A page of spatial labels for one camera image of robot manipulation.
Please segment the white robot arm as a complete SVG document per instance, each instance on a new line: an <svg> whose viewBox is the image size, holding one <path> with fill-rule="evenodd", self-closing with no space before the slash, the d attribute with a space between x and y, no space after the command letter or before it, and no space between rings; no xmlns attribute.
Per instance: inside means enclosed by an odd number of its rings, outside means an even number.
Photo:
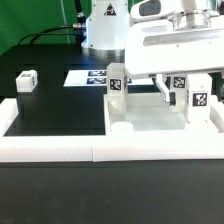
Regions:
<svg viewBox="0 0 224 224"><path fill-rule="evenodd" d="M131 79L152 79L164 86L168 76L224 71L224 15L212 0L92 0L84 52L123 55Z"/></svg>

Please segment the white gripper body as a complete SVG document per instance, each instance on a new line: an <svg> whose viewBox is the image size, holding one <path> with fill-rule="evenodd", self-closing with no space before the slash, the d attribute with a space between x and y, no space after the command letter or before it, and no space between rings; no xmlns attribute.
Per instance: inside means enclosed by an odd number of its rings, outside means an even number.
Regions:
<svg viewBox="0 0 224 224"><path fill-rule="evenodd" d="M224 27L174 31L168 21L133 25L127 34L125 70L132 79L154 74L224 68Z"/></svg>

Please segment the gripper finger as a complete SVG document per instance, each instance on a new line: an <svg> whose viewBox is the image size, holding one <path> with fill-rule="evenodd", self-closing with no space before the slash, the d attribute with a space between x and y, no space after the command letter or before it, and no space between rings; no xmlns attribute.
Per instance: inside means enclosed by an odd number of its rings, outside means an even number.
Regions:
<svg viewBox="0 0 224 224"><path fill-rule="evenodd" d="M156 75L156 86L162 93L165 102L169 106L175 106L176 105L176 94L174 92L171 92L168 87L165 85L163 81L163 75L162 74L157 74Z"/></svg>

